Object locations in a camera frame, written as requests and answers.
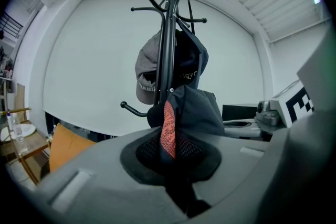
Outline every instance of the gray plastic surface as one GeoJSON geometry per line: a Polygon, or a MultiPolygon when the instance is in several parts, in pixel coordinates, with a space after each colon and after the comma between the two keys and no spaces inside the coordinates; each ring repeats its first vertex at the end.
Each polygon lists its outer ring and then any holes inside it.
{"type": "Polygon", "coordinates": [[[93,174],[64,213],[72,223],[270,223],[288,197],[327,164],[336,143],[335,116],[315,112],[277,131],[269,143],[195,134],[221,151],[222,163],[212,178],[194,184],[198,197],[212,208],[193,219],[181,213],[163,187],[138,184],[121,167],[122,148],[153,129],[89,148],[46,177],[36,195],[39,202],[52,204],[80,170],[93,174]],[[265,152],[249,156],[242,147],[265,152]]]}
{"type": "MultiPolygon", "coordinates": [[[[118,218],[121,223],[139,222],[172,223],[187,217],[166,194],[164,187],[141,185],[131,178],[120,164],[120,153],[125,145],[154,129],[135,132],[126,136],[106,140],[90,147],[68,164],[48,175],[38,186],[38,193],[45,196],[53,205],[57,197],[64,197],[64,190],[71,194],[73,203],[62,209],[72,219],[81,222],[118,218]],[[66,186],[73,184],[78,174],[87,174],[85,184],[73,191],[66,186]]],[[[264,151],[267,142],[239,140],[208,134],[194,134],[200,140],[216,146],[222,154],[222,162],[212,176],[205,182],[194,184],[196,194],[210,205],[217,204],[233,191],[258,163],[260,157],[240,152],[242,147],[264,151]]]]}
{"type": "Polygon", "coordinates": [[[280,121],[280,114],[276,110],[262,111],[256,113],[256,118],[269,126],[276,126],[280,121]]]}
{"type": "Polygon", "coordinates": [[[90,180],[78,191],[64,212],[74,223],[174,223],[187,219],[166,194],[164,187],[141,185],[120,164],[121,150],[155,129],[106,140],[90,147],[57,171],[49,174],[37,194],[53,205],[79,171],[90,180]]]}
{"type": "Polygon", "coordinates": [[[261,129],[254,119],[224,121],[223,123],[229,122],[249,122],[251,125],[246,127],[225,127],[225,136],[234,138],[250,137],[261,139],[261,129]]]}
{"type": "Polygon", "coordinates": [[[277,126],[270,126],[270,125],[267,125],[267,124],[261,122],[256,117],[255,117],[255,120],[256,120],[256,123],[258,123],[261,130],[268,133],[268,134],[274,134],[278,130],[287,128],[282,122],[280,122],[279,125],[277,125],[277,126]]]}

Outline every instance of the plate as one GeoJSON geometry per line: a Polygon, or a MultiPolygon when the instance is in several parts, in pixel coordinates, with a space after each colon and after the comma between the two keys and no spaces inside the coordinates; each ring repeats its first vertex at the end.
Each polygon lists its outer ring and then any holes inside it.
{"type": "MultiPolygon", "coordinates": [[[[21,124],[21,129],[23,133],[23,137],[29,136],[33,134],[36,130],[36,127],[32,124],[21,124]]],[[[15,139],[14,132],[11,132],[12,139],[15,139]]],[[[8,128],[5,127],[1,130],[1,137],[0,140],[3,141],[10,141],[9,135],[8,135],[8,128]]]]}

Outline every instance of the water bottle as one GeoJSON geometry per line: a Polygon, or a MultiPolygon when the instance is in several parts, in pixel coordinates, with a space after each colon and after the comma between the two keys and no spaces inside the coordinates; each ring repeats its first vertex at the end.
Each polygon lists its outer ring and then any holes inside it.
{"type": "Polygon", "coordinates": [[[12,121],[12,116],[10,115],[9,110],[7,113],[7,121],[8,121],[9,135],[10,137],[14,138],[13,121],[12,121]]]}
{"type": "Polygon", "coordinates": [[[25,143],[25,139],[23,137],[22,129],[20,121],[17,117],[16,113],[12,114],[12,121],[13,121],[13,129],[16,138],[16,142],[19,148],[19,153],[23,153],[28,150],[27,145],[25,143]]]}

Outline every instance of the white wall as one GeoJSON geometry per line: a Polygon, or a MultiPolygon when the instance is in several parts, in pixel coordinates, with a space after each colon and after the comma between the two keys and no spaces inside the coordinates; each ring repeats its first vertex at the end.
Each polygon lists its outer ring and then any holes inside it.
{"type": "Polygon", "coordinates": [[[276,74],[275,94],[298,79],[296,73],[315,51],[329,27],[329,23],[316,25],[271,44],[276,74]]]}
{"type": "MultiPolygon", "coordinates": [[[[44,83],[45,111],[86,129],[123,135],[148,128],[120,108],[149,106],[135,96],[134,64],[139,50],[160,29],[154,12],[131,12],[148,0],[84,0],[66,22],[51,53],[44,83]]],[[[209,53],[199,88],[214,92],[219,106],[263,99],[258,53],[251,35],[218,11],[192,1],[195,30],[209,53]]],[[[180,13],[188,16],[186,0],[180,13]]]]}
{"type": "Polygon", "coordinates": [[[10,0],[5,8],[5,12],[21,25],[25,25],[30,16],[21,0],[10,0]]]}
{"type": "Polygon", "coordinates": [[[39,13],[39,11],[37,10],[33,10],[32,13],[30,14],[28,21],[26,22],[26,24],[23,26],[23,28],[20,30],[19,36],[17,38],[17,41],[14,45],[14,49],[12,51],[12,54],[10,55],[11,58],[16,61],[16,57],[18,54],[18,51],[20,49],[21,43],[24,40],[26,33],[28,32],[30,25],[33,23],[34,19],[36,18],[37,14],[39,13]]]}
{"type": "Polygon", "coordinates": [[[61,0],[52,7],[44,7],[31,23],[15,62],[14,83],[25,86],[25,106],[30,121],[47,133],[43,111],[45,73],[55,40],[64,23],[82,0],[61,0]]]}
{"type": "Polygon", "coordinates": [[[276,83],[272,53],[269,48],[269,43],[262,38],[260,32],[253,34],[253,40],[258,51],[263,75],[264,100],[269,100],[274,96],[276,83]]]}

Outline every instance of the white backdrop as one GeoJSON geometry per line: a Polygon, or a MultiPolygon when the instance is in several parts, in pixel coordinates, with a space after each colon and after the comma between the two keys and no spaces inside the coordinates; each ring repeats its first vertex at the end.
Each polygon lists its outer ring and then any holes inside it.
{"type": "MultiPolygon", "coordinates": [[[[141,112],[150,106],[135,95],[134,65],[139,50],[160,29],[155,12],[131,12],[148,0],[84,0],[64,25],[50,56],[44,110],[71,124],[111,135],[148,128],[120,108],[121,101],[141,112]]],[[[257,103],[263,99],[258,53],[253,38],[218,11],[192,1],[198,38],[209,53],[199,89],[214,92],[222,104],[257,103]]],[[[187,1],[180,13],[188,17],[187,1]]]]}

